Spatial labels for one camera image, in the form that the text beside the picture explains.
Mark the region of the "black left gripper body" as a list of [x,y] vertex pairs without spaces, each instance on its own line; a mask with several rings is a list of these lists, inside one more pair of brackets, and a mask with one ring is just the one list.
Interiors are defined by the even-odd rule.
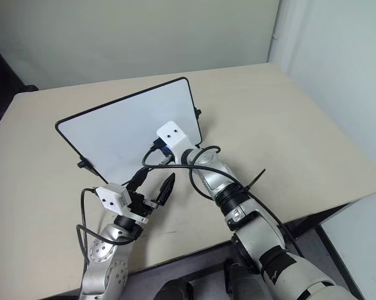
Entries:
[[147,200],[144,195],[136,192],[137,186],[134,184],[127,184],[126,190],[131,199],[131,203],[128,205],[130,211],[142,217],[149,216],[157,207],[157,203]]

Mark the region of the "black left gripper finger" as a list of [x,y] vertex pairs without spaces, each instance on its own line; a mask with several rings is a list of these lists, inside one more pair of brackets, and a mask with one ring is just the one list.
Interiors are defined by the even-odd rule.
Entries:
[[133,175],[126,185],[126,190],[129,193],[135,193],[136,190],[144,183],[149,173],[148,167],[142,167]]
[[156,198],[156,203],[159,206],[164,206],[170,197],[175,184],[175,173],[171,173],[160,187],[160,192]]

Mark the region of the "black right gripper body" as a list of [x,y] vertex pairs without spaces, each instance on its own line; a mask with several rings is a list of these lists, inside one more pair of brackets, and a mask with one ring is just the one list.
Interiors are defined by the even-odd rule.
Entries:
[[160,165],[168,165],[169,163],[175,162],[175,157],[164,140],[156,139],[155,141],[153,141],[153,144],[150,147],[150,151],[155,152],[157,150],[159,150],[164,156],[164,158],[160,162]]

